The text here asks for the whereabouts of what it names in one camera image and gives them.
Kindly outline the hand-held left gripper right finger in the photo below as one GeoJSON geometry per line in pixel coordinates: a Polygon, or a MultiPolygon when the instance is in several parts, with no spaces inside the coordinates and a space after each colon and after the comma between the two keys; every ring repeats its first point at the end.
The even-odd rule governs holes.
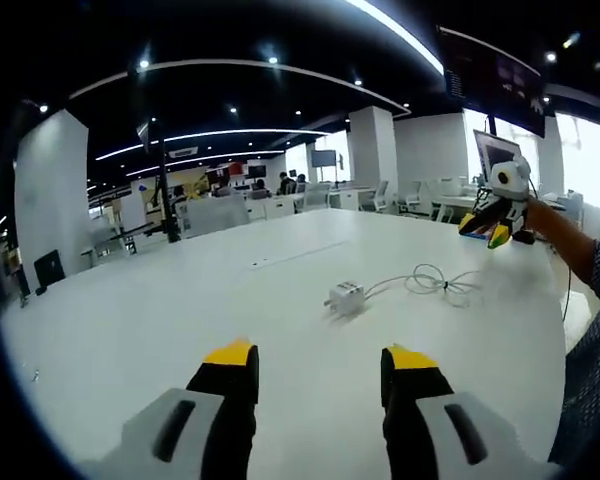
{"type": "Polygon", "coordinates": [[[427,355],[394,344],[381,354],[383,435],[393,479],[499,479],[498,417],[453,390],[427,355]]]}

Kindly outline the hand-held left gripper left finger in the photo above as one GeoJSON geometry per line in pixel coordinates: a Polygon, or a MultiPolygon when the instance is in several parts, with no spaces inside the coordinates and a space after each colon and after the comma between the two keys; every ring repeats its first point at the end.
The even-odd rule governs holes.
{"type": "Polygon", "coordinates": [[[101,479],[244,479],[256,433],[258,347],[237,339],[208,354],[122,429],[101,479]]]}

